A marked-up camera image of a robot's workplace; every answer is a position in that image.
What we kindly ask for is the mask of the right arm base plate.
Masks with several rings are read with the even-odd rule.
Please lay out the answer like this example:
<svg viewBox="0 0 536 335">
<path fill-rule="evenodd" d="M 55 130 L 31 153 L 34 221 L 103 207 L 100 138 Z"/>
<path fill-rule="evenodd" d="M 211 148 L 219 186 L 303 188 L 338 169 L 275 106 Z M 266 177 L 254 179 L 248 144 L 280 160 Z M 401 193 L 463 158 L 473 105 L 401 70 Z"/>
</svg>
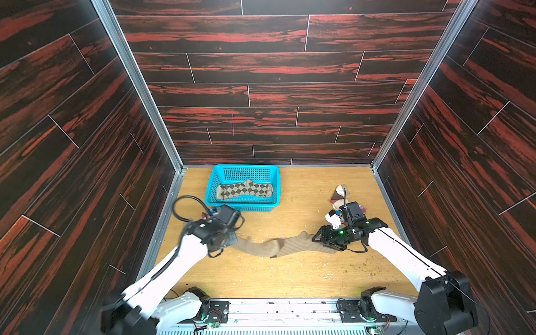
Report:
<svg viewBox="0 0 536 335">
<path fill-rule="evenodd" d="M 342 323 L 351 322 L 379 322 L 388 323 L 396 322 L 397 317 L 393 315 L 377 314 L 376 312 L 365 311 L 361 307 L 361 299 L 358 298 L 339 298 L 336 301 L 336 310 L 339 313 Z"/>
</svg>

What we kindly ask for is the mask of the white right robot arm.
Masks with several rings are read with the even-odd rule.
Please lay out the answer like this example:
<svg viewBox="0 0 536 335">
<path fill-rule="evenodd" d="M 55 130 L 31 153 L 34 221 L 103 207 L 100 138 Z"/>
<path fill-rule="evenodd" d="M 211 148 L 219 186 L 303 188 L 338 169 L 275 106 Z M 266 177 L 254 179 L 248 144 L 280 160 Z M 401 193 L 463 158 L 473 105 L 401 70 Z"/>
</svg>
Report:
<svg viewBox="0 0 536 335">
<path fill-rule="evenodd" d="M 417 290 L 405 295 L 374 287 L 362 292 L 357 303 L 344 302 L 338 309 L 342 320 L 358 315 L 365 322 L 403 319 L 425 334 L 459 334 L 479 324 L 477 304 L 469 279 L 449 272 L 400 239 L 384 221 L 368 219 L 357 202 L 330 211 L 328 224 L 311 238 L 325 248 L 342 252 L 359 242 L 392 263 Z"/>
</svg>

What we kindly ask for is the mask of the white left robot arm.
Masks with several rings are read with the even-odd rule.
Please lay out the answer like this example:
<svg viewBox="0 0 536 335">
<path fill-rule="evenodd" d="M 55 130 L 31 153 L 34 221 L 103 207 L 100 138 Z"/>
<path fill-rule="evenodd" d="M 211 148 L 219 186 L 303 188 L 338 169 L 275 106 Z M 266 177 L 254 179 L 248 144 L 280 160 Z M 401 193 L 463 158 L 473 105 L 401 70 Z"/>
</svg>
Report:
<svg viewBox="0 0 536 335">
<path fill-rule="evenodd" d="M 105 299 L 100 310 L 103 334 L 158 334 L 199 314 L 202 295 L 193 290 L 170 301 L 163 299 L 203 258 L 216 258 L 235 244 L 235 232 L 245 222 L 241 212 L 227 205 L 208 214 L 198 221 L 187 220 L 177 247 L 122 293 Z"/>
</svg>

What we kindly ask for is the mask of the tan ribbed sock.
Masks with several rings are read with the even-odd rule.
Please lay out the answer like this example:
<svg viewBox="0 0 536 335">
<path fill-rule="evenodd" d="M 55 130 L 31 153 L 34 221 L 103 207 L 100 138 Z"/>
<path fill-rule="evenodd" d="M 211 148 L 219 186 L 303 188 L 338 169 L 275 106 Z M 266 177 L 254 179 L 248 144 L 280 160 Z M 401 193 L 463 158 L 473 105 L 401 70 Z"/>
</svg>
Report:
<svg viewBox="0 0 536 335">
<path fill-rule="evenodd" d="M 335 254 L 336 250 L 325 247 L 321 242 L 314 242 L 313 235 L 302 232 L 298 236 L 276 240 L 279 250 L 271 258 L 282 258 L 294 253 L 313 251 L 326 254 Z"/>
<path fill-rule="evenodd" d="M 277 254 L 282 250 L 285 242 L 283 240 L 269 240 L 263 243 L 255 243 L 251 238 L 238 238 L 233 248 L 248 255 L 253 255 L 261 258 L 276 258 Z"/>
</svg>

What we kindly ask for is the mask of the white striped sock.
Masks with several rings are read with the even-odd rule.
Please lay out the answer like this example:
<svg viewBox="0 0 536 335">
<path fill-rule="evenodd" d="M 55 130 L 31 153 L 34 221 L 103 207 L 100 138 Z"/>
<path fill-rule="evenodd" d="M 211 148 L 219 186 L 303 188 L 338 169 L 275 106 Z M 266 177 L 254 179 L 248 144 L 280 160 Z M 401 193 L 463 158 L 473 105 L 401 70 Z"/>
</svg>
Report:
<svg viewBox="0 0 536 335">
<path fill-rule="evenodd" d="M 365 208 L 357 202 L 350 202 L 349 195 L 346 185 L 338 185 L 330 200 L 332 209 L 325 215 L 325 220 L 337 232 L 367 220 Z"/>
</svg>

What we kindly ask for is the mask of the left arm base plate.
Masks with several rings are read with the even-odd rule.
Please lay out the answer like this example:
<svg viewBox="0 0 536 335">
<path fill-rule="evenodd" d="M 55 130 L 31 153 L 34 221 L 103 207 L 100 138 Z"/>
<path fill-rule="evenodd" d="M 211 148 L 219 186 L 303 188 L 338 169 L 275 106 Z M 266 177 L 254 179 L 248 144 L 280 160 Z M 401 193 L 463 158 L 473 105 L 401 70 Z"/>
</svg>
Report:
<svg viewBox="0 0 536 335">
<path fill-rule="evenodd" d="M 216 323 L 225 324 L 228 322 L 230 302 L 227 300 L 213 300 L 203 290 L 192 287 L 187 290 L 193 293 L 201 302 L 201 307 L 197 314 L 191 318 L 191 322 L 216 326 Z"/>
</svg>

